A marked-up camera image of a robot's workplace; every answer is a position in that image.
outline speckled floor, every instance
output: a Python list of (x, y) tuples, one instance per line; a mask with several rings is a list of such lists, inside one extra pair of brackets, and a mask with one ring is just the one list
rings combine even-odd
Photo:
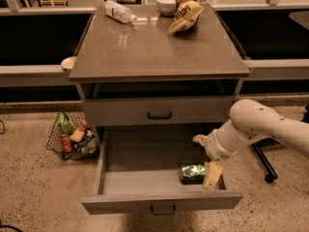
[[(300, 120), (301, 104), (275, 106)], [(0, 135), (0, 218), (28, 232), (102, 231), (308, 231), (309, 159), (283, 147), (265, 150), (279, 178), (265, 182), (255, 153), (244, 149), (225, 164), (230, 189), (243, 192), (234, 210), (176, 212), (173, 216), (90, 216), (81, 199), (92, 196), (95, 160), (63, 162), (45, 145), (57, 110), (0, 106), (6, 131)]]

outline table top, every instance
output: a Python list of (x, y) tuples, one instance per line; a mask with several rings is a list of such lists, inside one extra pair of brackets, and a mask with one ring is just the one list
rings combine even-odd
[(123, 24), (98, 7), (70, 72), (75, 82), (248, 76), (249, 70), (204, 5), (194, 31), (167, 35), (173, 17), (156, 5), (130, 5), (138, 20)]

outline closed drawer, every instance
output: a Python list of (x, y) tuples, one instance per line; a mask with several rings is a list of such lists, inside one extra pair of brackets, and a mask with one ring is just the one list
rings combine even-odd
[(207, 160), (204, 149), (192, 143), (202, 131), (200, 124), (106, 127), (95, 193), (83, 206), (92, 215), (235, 208), (242, 193), (229, 191), (226, 178), (213, 190), (179, 178), (182, 164)]
[(231, 97), (132, 99), (82, 103), (87, 121), (92, 126), (224, 122), (231, 105)]

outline mesh basket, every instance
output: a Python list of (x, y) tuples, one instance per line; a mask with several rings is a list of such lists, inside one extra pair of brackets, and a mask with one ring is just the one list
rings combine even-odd
[[(66, 114), (72, 120), (75, 128), (77, 128), (77, 126), (85, 119), (84, 114), (80, 111), (66, 112)], [(88, 158), (93, 159), (98, 156), (98, 146), (96, 146), (95, 151), (92, 153), (83, 153), (82, 151), (72, 151), (71, 153), (67, 153), (61, 145), (61, 136), (62, 132), (57, 125), (56, 117), (48, 138), (46, 149), (53, 151), (62, 160), (84, 160)]]

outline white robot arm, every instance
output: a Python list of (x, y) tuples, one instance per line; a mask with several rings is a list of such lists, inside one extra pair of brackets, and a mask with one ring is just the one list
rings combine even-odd
[(204, 146), (212, 160), (224, 160), (239, 148), (265, 138), (272, 138), (309, 159), (309, 125), (284, 118), (252, 100), (236, 102), (228, 122), (208, 136), (196, 135), (193, 141)]

